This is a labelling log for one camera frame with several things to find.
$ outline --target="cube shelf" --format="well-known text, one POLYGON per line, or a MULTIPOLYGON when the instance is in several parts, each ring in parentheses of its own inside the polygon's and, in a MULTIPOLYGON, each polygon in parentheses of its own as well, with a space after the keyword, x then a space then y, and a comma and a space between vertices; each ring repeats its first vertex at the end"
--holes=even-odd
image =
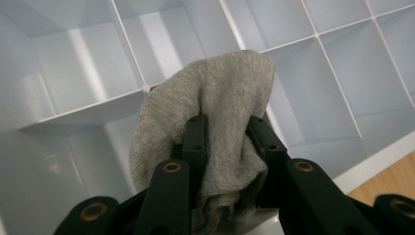
POLYGON ((359 137, 338 82, 314 39, 265 55, 277 66, 270 111, 288 148, 359 137))
POLYGON ((304 3, 318 32, 371 17, 364 0, 306 0, 304 3))
POLYGON ((415 4, 414 0, 368 0, 375 16, 415 4))
POLYGON ((377 18, 399 73, 415 103, 415 6, 377 18))
POLYGON ((224 0, 242 49, 264 51, 313 34, 299 0, 224 0))
POLYGON ((177 2, 172 9, 145 15, 140 15, 139 3, 123 0, 116 5, 128 9, 120 16, 140 68, 152 85, 196 60, 239 50, 217 1, 177 2))
POLYGON ((0 234, 131 197, 143 90, 243 49, 276 65, 267 117, 290 156, 351 191, 414 151, 414 22, 415 0, 1 0, 0 234))
POLYGON ((138 89, 140 77, 116 33, 104 1, 73 1, 52 8, 4 1, 2 14, 35 60, 56 114, 138 89))
POLYGON ((372 21, 321 36, 356 118, 412 107, 372 21))

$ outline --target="white shelf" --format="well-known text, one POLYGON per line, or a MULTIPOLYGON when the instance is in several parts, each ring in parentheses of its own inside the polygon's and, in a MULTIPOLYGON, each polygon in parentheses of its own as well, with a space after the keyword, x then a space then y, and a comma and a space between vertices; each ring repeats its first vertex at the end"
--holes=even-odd
POLYGON ((321 36, 356 118, 409 109, 409 97, 372 21, 321 36))
POLYGON ((275 61, 270 112, 288 148, 303 141, 359 137, 338 82, 318 41, 308 39, 265 56, 275 61))
POLYGON ((309 0, 304 3, 318 32, 370 18, 370 12, 364 0, 309 0))
POLYGON ((143 100, 144 93, 136 91, 106 102, 40 120, 22 127, 21 130, 70 136, 113 120, 137 114, 143 100))
POLYGON ((375 16, 414 4, 414 0, 368 0, 375 16))
POLYGON ((415 103, 415 6, 377 18, 406 89, 415 103))
POLYGON ((312 35, 301 1, 223 0, 242 49, 264 51, 312 35))
MULTIPOLYGON (((116 4, 124 9, 131 2, 116 4)), ((131 10, 126 16, 120 13, 141 71, 152 85, 196 60, 239 50, 219 2, 176 5, 145 15, 131 10)))
MULTIPOLYGON (((414 150, 415 0, 0 2, 0 213, 11 234, 52 234, 89 197, 129 198, 142 86, 241 49, 276 64, 267 114, 290 156, 317 162, 344 192, 414 150)), ((274 215, 255 219, 233 231, 277 229, 274 215)))

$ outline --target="gray sock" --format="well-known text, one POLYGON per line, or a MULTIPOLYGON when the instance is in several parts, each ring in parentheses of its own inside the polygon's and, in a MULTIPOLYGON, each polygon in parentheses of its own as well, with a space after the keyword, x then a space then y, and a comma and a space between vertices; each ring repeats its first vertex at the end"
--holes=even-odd
POLYGON ((209 159, 198 197, 194 233, 210 233, 221 218, 254 213, 266 165, 245 134, 250 116, 262 117, 271 92, 274 63, 254 51, 197 61, 159 85, 141 108, 130 152, 138 192, 155 166, 182 143, 186 121, 207 116, 209 159))

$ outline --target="wooden floor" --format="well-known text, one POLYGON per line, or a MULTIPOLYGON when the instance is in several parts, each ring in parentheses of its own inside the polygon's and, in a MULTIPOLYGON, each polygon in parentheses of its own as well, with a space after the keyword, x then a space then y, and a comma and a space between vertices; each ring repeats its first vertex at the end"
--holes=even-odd
POLYGON ((415 200, 415 151, 366 181, 348 195, 373 206, 381 194, 399 194, 415 200))

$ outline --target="shelf compartment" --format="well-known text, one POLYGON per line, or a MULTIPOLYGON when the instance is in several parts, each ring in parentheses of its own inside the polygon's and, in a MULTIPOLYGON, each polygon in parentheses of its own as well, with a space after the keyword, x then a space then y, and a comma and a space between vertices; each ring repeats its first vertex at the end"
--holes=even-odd
POLYGON ((264 55, 276 64, 268 114, 288 148, 359 137, 317 40, 310 38, 264 55))
POLYGON ((106 102, 40 120, 20 130, 70 136, 113 120, 136 115, 140 111, 143 100, 144 92, 136 91, 106 102))
POLYGON ((375 16, 415 4, 414 0, 368 0, 375 16))
POLYGON ((299 0, 223 0, 241 49, 264 51, 314 33, 299 0))
POLYGON ((357 118, 363 144, 372 156, 415 130, 415 111, 405 109, 357 118))
POLYGON ((55 114, 31 40, 0 13, 0 131, 55 114))
POLYGON ((56 114, 139 89, 105 1, 2 1, 0 12, 30 40, 56 114))
POLYGON ((412 107, 372 21, 320 38, 356 118, 412 107))
POLYGON ((377 18, 403 82, 415 103, 415 7, 377 18))
POLYGON ((304 2, 319 32, 371 17, 364 0, 308 0, 304 2))
POLYGON ((68 137, 77 170, 91 196, 106 195, 123 202, 135 194, 129 168, 125 168, 129 163, 134 120, 135 116, 121 118, 68 137), (115 138, 123 138, 125 142, 115 141, 115 138))
POLYGON ((160 8, 145 15, 133 11, 140 9, 134 7, 137 4, 140 2, 116 2, 141 71, 151 85, 196 60, 239 50, 218 1, 176 1, 172 9, 160 8))

